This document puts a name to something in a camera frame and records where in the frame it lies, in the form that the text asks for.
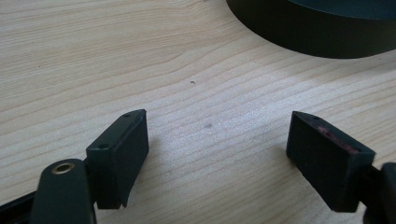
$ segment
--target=black round object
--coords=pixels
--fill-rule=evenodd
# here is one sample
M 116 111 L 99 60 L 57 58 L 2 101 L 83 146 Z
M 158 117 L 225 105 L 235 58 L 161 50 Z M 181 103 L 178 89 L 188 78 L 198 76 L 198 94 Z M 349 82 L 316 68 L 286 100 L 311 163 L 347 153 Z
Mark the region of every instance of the black round object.
M 227 0 L 256 34 L 287 49 L 338 59 L 396 49 L 396 0 Z

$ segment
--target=black plastic clip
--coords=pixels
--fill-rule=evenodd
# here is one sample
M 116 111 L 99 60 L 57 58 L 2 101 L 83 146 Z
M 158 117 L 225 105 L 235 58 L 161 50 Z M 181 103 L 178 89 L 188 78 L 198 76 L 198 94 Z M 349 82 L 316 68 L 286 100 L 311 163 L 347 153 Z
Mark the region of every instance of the black plastic clip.
M 88 148 L 84 161 L 57 161 L 41 174 L 36 192 L 0 207 L 8 224 L 96 223 L 100 209 L 126 206 L 149 153 L 145 110 L 124 114 Z
M 396 163 L 380 171 L 375 152 L 319 117 L 294 111 L 287 155 L 335 212 L 367 206 L 364 223 L 396 223 Z

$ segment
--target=light wood surface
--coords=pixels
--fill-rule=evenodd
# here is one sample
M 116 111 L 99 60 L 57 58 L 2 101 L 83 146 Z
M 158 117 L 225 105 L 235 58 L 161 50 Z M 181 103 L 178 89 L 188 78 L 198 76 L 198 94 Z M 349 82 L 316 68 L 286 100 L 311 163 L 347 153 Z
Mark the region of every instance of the light wood surface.
M 291 111 L 396 161 L 396 51 L 322 59 L 246 28 L 225 0 L 0 1 L 0 203 L 121 114 L 148 111 L 128 207 L 99 223 L 361 223 L 288 160 Z

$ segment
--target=black clamp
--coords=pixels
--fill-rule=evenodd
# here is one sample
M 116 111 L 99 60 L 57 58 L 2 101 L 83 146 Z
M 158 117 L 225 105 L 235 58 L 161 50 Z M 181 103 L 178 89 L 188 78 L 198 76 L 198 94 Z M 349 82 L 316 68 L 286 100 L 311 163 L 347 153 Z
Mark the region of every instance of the black clamp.
M 96 223 L 99 209 L 126 206 L 129 193 L 149 153 L 145 110 L 126 113 L 87 149 L 84 161 L 57 161 L 41 174 L 36 192 L 0 207 L 8 224 Z
M 326 120 L 293 112 L 287 155 L 335 212 L 367 206 L 363 223 L 396 223 L 396 163 L 380 171 L 375 152 Z

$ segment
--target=red mark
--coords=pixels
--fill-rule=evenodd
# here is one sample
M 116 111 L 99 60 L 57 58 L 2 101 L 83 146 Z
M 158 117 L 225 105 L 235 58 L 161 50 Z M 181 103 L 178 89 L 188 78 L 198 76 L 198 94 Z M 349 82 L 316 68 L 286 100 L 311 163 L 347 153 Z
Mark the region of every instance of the red mark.
M 354 148 L 354 147 L 342 142 L 334 134 L 330 133 L 329 130 L 327 130 L 325 127 L 318 126 L 318 130 L 321 133 L 324 133 L 329 138 L 331 138 L 336 144 L 338 144 L 338 146 L 340 146 L 341 148 L 345 149 L 349 154 L 356 155 L 356 154 L 359 153 L 359 151 L 356 148 Z

